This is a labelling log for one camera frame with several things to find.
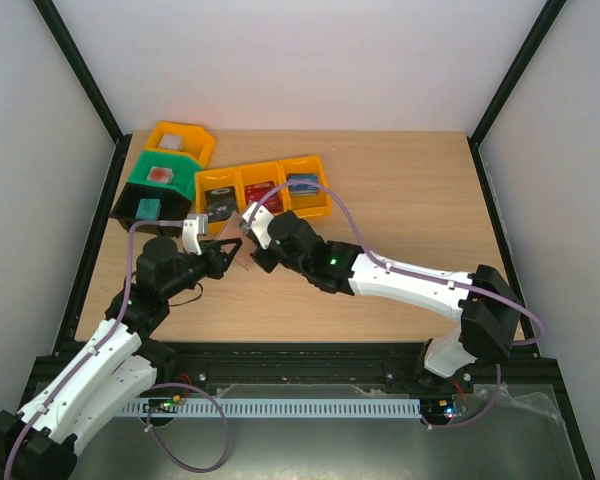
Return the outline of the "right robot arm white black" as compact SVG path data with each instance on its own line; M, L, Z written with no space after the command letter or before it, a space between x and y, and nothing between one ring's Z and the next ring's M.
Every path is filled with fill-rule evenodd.
M422 347L415 375L423 389L440 390L477 361L509 360L520 313L516 295L496 269L443 272L378 257L357 244L324 240L291 211L274 215L250 205L242 219L256 246L254 262L266 272L281 265L325 293L388 298L453 321L451 331Z

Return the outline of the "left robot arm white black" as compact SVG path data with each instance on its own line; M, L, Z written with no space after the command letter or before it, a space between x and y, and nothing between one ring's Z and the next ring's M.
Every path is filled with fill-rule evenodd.
M175 353L152 339L170 300L204 278L221 279L242 242L205 241L191 253L166 237L134 258L123 290L81 350L30 401L0 412L0 477L66 479L93 437L151 390L197 392L172 379Z

